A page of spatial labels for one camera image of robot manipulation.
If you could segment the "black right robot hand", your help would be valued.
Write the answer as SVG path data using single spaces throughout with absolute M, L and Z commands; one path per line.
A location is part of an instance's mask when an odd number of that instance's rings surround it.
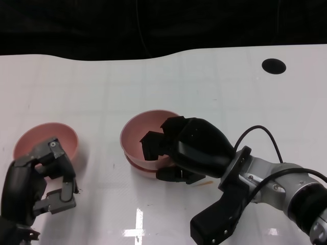
M 220 178 L 235 157 L 226 136 L 204 119 L 170 117 L 161 129 L 161 133 L 149 131 L 140 140 L 145 160 L 167 155 L 174 163 L 157 171 L 159 180 L 193 184 L 206 176 Z

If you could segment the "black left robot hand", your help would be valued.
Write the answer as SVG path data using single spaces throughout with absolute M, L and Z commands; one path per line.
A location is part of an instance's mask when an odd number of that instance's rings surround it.
M 1 215 L 32 226 L 43 213 L 76 206 L 76 174 L 58 138 L 47 139 L 10 164 L 2 192 Z

